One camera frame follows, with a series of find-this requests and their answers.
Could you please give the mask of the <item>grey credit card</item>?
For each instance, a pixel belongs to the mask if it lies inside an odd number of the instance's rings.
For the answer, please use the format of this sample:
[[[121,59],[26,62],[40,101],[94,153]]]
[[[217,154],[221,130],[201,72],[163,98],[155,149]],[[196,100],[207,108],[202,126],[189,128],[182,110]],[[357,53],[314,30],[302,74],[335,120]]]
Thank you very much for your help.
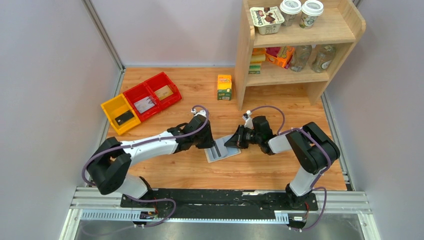
[[[142,114],[146,111],[148,111],[149,109],[153,108],[155,106],[154,101],[151,99],[150,96],[147,96],[137,102],[134,103],[135,108],[137,109],[137,111]]]

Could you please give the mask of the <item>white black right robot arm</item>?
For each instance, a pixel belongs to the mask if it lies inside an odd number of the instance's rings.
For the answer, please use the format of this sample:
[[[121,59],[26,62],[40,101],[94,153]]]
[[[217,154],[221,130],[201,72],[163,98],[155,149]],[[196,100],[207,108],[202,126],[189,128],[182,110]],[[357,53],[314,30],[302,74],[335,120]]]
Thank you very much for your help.
[[[315,123],[274,134],[263,115],[244,115],[245,124],[224,143],[225,147],[247,149],[258,145],[267,155],[292,150],[300,164],[294,179],[286,186],[286,201],[294,208],[303,204],[316,182],[341,156],[340,149]]]

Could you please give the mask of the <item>grey translucent card holder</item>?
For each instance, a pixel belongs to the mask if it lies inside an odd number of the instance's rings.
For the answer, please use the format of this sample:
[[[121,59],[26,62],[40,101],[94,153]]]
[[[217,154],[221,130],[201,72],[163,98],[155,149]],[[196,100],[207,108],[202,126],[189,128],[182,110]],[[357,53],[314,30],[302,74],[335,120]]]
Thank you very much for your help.
[[[215,140],[214,146],[204,150],[208,163],[214,163],[242,153],[239,148],[226,147],[225,143],[232,135],[223,136]]]

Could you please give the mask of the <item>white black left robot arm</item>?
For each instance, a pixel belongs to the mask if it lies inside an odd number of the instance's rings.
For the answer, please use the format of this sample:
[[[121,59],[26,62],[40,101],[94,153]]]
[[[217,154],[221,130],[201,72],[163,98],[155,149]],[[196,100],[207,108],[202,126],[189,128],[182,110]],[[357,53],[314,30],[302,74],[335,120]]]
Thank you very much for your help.
[[[129,168],[139,162],[163,155],[189,150],[209,149],[214,146],[208,112],[194,113],[188,123],[135,141],[106,139],[89,159],[84,168],[102,195],[120,193],[140,199],[150,191],[146,180],[129,173]]]

